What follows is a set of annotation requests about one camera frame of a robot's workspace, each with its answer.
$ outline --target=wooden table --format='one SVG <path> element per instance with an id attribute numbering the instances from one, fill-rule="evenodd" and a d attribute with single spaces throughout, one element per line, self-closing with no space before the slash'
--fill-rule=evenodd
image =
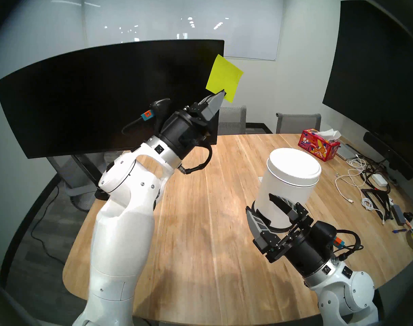
<path id="1" fill-rule="evenodd" d="M 245 206 L 251 205 L 271 151 L 297 146 L 299 135 L 251 134 L 219 136 L 213 158 L 202 171 L 175 172 L 164 199 L 155 209 L 155 234 L 149 258 L 136 287 L 137 316 L 194 325 L 277 323 L 318 314 L 316 294 L 283 257 L 270 264 L 252 243 Z M 184 159 L 193 167 L 208 152 L 194 149 Z M 320 180 L 306 203 L 315 221 L 359 234 L 365 248 L 346 262 L 368 272 L 376 287 L 399 273 L 413 259 L 405 233 L 395 220 L 383 226 L 375 212 L 360 204 L 359 191 L 339 182 L 346 202 L 336 190 L 335 173 L 346 174 L 339 157 L 322 162 Z M 392 186 L 389 195 L 404 211 L 410 199 Z M 72 294 L 87 299 L 89 253 L 96 200 L 85 219 L 63 269 L 63 282 Z M 343 236 L 345 242 L 352 239 Z"/>

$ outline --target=white power adapter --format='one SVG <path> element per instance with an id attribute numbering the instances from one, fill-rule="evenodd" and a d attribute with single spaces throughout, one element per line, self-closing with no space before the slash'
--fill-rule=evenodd
<path id="1" fill-rule="evenodd" d="M 373 174 L 371 177 L 380 187 L 386 187 L 388 185 L 387 181 L 380 174 Z"/>

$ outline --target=white cable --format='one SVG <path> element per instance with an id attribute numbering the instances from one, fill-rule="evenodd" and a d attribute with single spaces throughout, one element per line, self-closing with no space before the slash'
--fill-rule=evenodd
<path id="1" fill-rule="evenodd" d="M 369 210 L 369 211 L 378 210 L 379 212 L 383 213 L 381 210 L 374 208 L 371 200 L 370 200 L 368 197 L 363 197 L 363 194 L 362 194 L 362 192 L 361 192 L 361 190 L 360 190 L 360 187 L 365 184 L 365 182 L 366 182 L 366 175 L 363 174 L 363 183 L 362 183 L 362 184 L 359 184 L 359 185 L 357 185 L 357 184 L 354 182 L 353 178 L 352 178 L 352 176 L 359 176 L 360 174 L 363 173 L 363 171 L 364 171 L 365 168 L 366 168 L 366 161 L 363 160 L 363 159 L 361 159 L 361 158 L 359 158 L 359 157 L 356 155 L 356 159 L 347 160 L 347 164 L 348 164 L 349 166 L 353 167 L 353 168 L 349 169 L 349 170 L 347 171 L 347 174 L 346 174 L 346 175 L 341 175 L 341 176 L 339 176 L 339 174 L 336 173 L 336 175 L 337 175 L 338 177 L 335 179 L 335 185 L 336 185 L 336 189 L 339 191 L 339 194 L 341 194 L 341 196 L 342 196 L 344 199 L 346 199 L 348 202 L 354 203 L 353 200 L 346 198 L 346 197 L 344 196 L 344 194 L 342 194 L 342 192 L 339 190 L 338 180 L 339 180 L 339 179 L 342 179 L 342 181 L 348 183 L 350 186 L 357 187 L 357 189 L 359 189 L 360 197 L 362 198 L 361 204 L 364 206 L 364 208 L 365 208 L 366 210 Z M 350 172 L 353 171 L 353 170 L 355 170 L 355 171 L 357 172 L 357 174 L 351 174 Z M 344 177 L 346 177 L 346 176 L 348 176 L 348 177 L 350 178 L 351 182 L 353 182 L 353 183 L 350 183 L 350 182 L 348 182 L 347 180 L 345 180 Z"/>

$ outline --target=gray chair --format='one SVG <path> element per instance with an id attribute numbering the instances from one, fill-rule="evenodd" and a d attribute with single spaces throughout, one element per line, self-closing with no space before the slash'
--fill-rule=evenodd
<path id="1" fill-rule="evenodd" d="M 245 106 L 222 106 L 219 113 L 218 135 L 245 134 Z"/>
<path id="2" fill-rule="evenodd" d="M 282 114 L 276 113 L 276 133 L 301 133 L 303 130 L 315 128 L 319 131 L 321 114 Z"/>

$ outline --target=ceiling light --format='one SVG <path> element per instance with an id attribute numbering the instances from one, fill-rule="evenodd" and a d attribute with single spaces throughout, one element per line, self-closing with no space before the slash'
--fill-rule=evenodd
<path id="1" fill-rule="evenodd" d="M 100 7 L 100 6 L 98 6 L 97 4 L 93 4 L 93 3 L 89 3 L 89 2 L 84 2 L 84 4 L 88 4 L 88 5 L 90 5 L 90 6 L 97 6 L 97 7 Z"/>
<path id="2" fill-rule="evenodd" d="M 69 3 L 69 4 L 74 4 L 74 5 L 76 5 L 76 6 L 81 6 L 81 3 L 70 2 L 70 1 L 63 1 L 63 0 L 52 0 L 51 2 L 54 2 L 54 3 Z"/>

